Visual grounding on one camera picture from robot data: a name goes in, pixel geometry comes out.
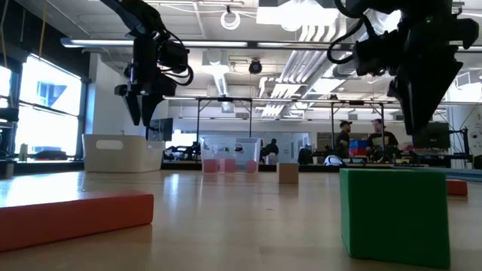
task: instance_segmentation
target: small wooden block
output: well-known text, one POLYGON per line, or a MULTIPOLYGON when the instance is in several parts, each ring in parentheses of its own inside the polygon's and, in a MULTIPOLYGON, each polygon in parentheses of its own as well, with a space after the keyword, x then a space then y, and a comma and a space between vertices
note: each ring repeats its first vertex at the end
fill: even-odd
POLYGON ((278 163, 276 171, 278 172, 278 182, 280 184, 298 184, 298 164, 278 163))
POLYGON ((461 180, 447 180, 447 195, 467 196, 467 182, 461 180))

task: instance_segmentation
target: security camera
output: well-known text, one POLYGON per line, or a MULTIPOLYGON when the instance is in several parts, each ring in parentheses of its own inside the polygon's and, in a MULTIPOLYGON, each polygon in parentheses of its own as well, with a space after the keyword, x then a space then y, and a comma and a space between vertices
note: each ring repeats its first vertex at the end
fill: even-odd
POLYGON ((253 59, 249 65, 249 73, 252 75, 257 75, 263 70, 263 66, 259 59, 253 59))

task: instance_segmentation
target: fluorescent light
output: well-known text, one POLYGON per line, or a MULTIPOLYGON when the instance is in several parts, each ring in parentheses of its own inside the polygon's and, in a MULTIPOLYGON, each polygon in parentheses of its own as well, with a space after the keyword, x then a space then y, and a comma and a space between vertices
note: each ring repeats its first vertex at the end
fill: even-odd
POLYGON ((191 100, 191 101, 196 100, 196 97, 176 97, 176 96, 168 97, 168 96, 163 96, 163 98, 165 100, 191 100))
POLYGON ((144 0, 144 2, 148 4, 171 4, 171 5, 180 5, 180 4, 185 4, 185 5, 192 5, 192 4, 198 4, 198 5, 231 5, 231 6, 244 6, 244 2, 241 1, 173 1, 173 0, 144 0))
MULTIPOLYGON (((180 120, 197 120, 197 117, 179 117, 180 120)), ((209 117, 200 117, 200 120, 210 120, 209 117)))
MULTIPOLYGON (((134 41, 126 39, 71 39, 61 38, 60 43, 64 47, 132 47, 134 41)), ((189 48, 226 48, 248 47, 247 41, 183 41, 184 46, 189 48)))
POLYGON ((61 38, 60 43, 64 47, 125 47, 133 46, 134 41, 131 40, 101 40, 101 39, 70 39, 61 38))
POLYGON ((459 50, 462 50, 462 52, 467 52, 467 51, 482 51, 482 46, 471 46, 469 49, 464 49, 463 46, 459 46, 459 50))
POLYGON ((296 102, 292 99, 264 99, 264 98, 254 98, 253 102, 296 102))
POLYGON ((248 47, 246 41, 183 41, 186 47, 248 47))

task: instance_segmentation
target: clear plastic bin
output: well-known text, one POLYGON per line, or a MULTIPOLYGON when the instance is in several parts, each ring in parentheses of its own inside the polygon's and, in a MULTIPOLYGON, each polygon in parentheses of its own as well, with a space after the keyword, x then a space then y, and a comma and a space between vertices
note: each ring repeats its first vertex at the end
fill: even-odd
POLYGON ((204 173, 258 173, 261 139, 205 137, 201 139, 204 173))

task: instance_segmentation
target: white storage bin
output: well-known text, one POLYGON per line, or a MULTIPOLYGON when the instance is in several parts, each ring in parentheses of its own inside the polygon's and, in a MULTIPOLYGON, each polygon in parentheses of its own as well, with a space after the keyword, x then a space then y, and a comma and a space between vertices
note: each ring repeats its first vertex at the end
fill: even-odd
POLYGON ((149 172, 160 170, 163 142, 140 135, 82 135, 87 172, 149 172))

